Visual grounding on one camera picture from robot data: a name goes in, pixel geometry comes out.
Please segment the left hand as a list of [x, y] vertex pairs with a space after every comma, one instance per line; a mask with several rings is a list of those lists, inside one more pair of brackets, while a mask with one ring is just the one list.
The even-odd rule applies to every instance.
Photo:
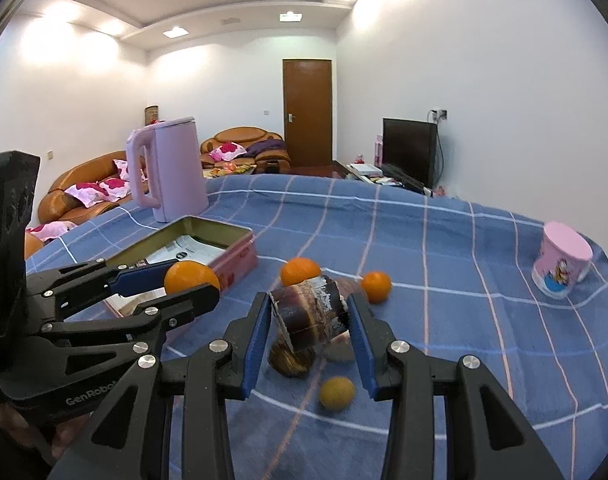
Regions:
[[77, 434], [86, 425], [89, 414], [61, 422], [54, 429], [54, 436], [48, 440], [40, 430], [31, 426], [26, 419], [8, 404], [0, 404], [0, 428], [26, 448], [37, 448], [42, 458], [52, 464], [60, 460]]

